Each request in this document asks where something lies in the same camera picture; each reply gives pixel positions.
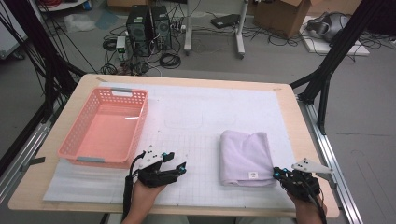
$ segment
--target folded towel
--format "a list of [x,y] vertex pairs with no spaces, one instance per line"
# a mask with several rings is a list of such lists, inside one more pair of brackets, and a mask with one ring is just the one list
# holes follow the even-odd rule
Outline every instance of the folded towel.
[[220,139],[220,181],[226,186],[273,187],[266,133],[225,131]]

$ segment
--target black metal frame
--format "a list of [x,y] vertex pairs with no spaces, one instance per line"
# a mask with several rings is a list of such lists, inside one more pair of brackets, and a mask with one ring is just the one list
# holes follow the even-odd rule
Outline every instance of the black metal frame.
[[322,134],[326,134],[324,125],[332,74],[385,2],[386,0],[362,0],[319,68],[310,75],[290,84],[295,89],[308,83],[305,90],[298,94],[299,100],[308,105],[312,105],[320,93],[317,125]]

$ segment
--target white plastic bag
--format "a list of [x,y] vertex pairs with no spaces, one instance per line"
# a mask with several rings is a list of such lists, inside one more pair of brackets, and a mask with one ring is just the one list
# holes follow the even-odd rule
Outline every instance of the white plastic bag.
[[95,28],[95,24],[90,17],[82,14],[71,14],[64,17],[64,24],[66,25],[67,33],[90,31]]

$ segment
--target human hand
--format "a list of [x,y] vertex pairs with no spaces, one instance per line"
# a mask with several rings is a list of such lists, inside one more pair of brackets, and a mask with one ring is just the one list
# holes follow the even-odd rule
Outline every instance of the human hand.
[[158,194],[165,187],[166,186],[163,185],[158,188],[149,188],[137,180],[134,183],[132,192],[131,209],[129,210],[128,216],[122,221],[122,224],[141,223],[149,213],[152,205],[154,205]]
[[[296,208],[296,218],[298,224],[320,224],[322,220],[320,218],[320,213],[317,206],[311,202],[305,202],[303,200],[297,199],[293,195],[288,193],[288,196],[294,202]],[[323,207],[324,214],[327,214],[327,206],[323,203],[320,196],[317,196],[320,206]]]

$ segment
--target person's left hand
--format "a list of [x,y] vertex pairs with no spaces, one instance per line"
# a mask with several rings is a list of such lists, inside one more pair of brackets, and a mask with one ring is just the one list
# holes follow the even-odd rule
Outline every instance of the person's left hand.
[[154,205],[158,194],[165,187],[166,186],[163,185],[158,188],[149,188],[137,180],[134,183],[132,192],[131,209],[129,210],[128,216],[122,221],[122,224],[141,223],[149,213],[152,205]]

